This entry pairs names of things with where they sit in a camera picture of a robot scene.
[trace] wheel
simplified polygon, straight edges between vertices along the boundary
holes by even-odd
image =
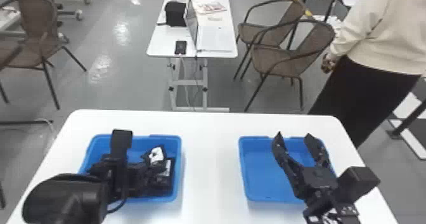
[[[92,1],[91,0],[83,0],[84,4],[90,4]]]
[[[76,10],[75,11],[75,19],[78,20],[78,21],[83,20],[83,11]]]

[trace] black box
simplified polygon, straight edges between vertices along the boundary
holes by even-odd
[[[177,1],[170,1],[165,5],[165,23],[171,27],[186,27],[183,16],[186,4]]]

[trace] blue plastic tray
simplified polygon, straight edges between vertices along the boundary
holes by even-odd
[[[87,148],[79,174],[86,174],[86,170],[94,163],[100,161],[103,154],[110,153],[110,140],[111,135],[96,135],[93,137]],[[164,145],[167,157],[175,158],[172,193],[163,197],[128,198],[127,202],[171,202],[176,199],[181,177],[180,137],[165,135],[134,136],[132,147],[127,150],[127,158],[129,162],[141,162],[141,155],[158,145]]]
[[[315,161],[303,142],[303,137],[284,138],[290,155],[304,166]],[[240,163],[247,199],[256,202],[301,203],[294,196],[284,170],[275,161],[271,150],[272,138],[244,136],[240,138]]]

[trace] paper document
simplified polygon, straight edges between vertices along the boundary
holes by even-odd
[[[192,2],[195,11],[197,11],[197,14],[200,15],[226,11],[225,6],[223,6],[219,1],[216,0],[192,0]]]

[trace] chair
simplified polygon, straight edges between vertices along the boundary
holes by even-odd
[[[7,0],[0,4],[0,8],[18,2],[22,18],[22,28],[27,38],[20,43],[20,52],[11,60],[0,63],[0,70],[5,67],[41,70],[44,72],[48,81],[48,86],[55,102],[56,108],[59,110],[59,102],[56,97],[53,84],[49,76],[46,66],[55,67],[48,58],[56,52],[64,49],[68,55],[86,72],[86,68],[71,53],[68,48],[62,45],[58,37],[58,27],[56,25],[57,10],[55,4],[51,0]],[[8,103],[6,93],[3,89],[3,100]]]
[[[290,77],[299,80],[300,109],[303,110],[303,86],[300,75],[322,54],[330,45],[334,38],[333,27],[325,22],[316,20],[299,20],[296,22],[283,23],[263,30],[260,36],[262,41],[263,34],[270,30],[279,29],[282,26],[297,23],[311,23],[312,30],[308,33],[299,47],[295,50],[284,50],[270,46],[257,45],[251,43],[253,65],[256,71],[261,75],[261,83],[256,88],[253,96],[244,109],[246,112],[252,104],[254,98],[269,75]]]
[[[247,50],[244,54],[243,59],[241,60],[240,65],[238,66],[238,69],[235,72],[234,80],[236,79],[238,73],[240,72],[241,67],[244,64],[244,61],[247,58],[247,55],[250,52],[249,47],[248,47],[249,44],[256,42],[256,44],[278,47],[286,39],[286,37],[292,31],[292,29],[295,27],[294,24],[289,24],[287,26],[282,26],[282,27],[277,28],[275,30],[270,30],[270,31],[268,31],[267,33],[264,34],[263,40],[260,43],[258,34],[260,32],[262,32],[264,29],[268,28],[268,26],[247,23],[247,20],[249,19],[250,12],[254,8],[258,8],[258,7],[267,5],[267,4],[278,3],[278,2],[281,2],[281,3],[282,2],[291,2],[290,6],[286,10],[284,15],[280,19],[280,21],[278,22],[278,24],[297,21],[305,13],[304,5],[301,2],[299,2],[298,0],[270,0],[270,1],[260,3],[260,4],[253,5],[247,11],[247,14],[245,15],[245,18],[244,18],[244,22],[242,22],[238,25],[238,35],[236,37],[236,42],[238,43],[238,40],[241,39],[241,41],[243,41],[243,43],[245,43]],[[250,59],[248,61],[247,65],[246,65],[246,67],[243,71],[243,74],[241,76],[241,79],[244,76],[245,72],[247,71],[251,61],[252,61],[252,59]]]

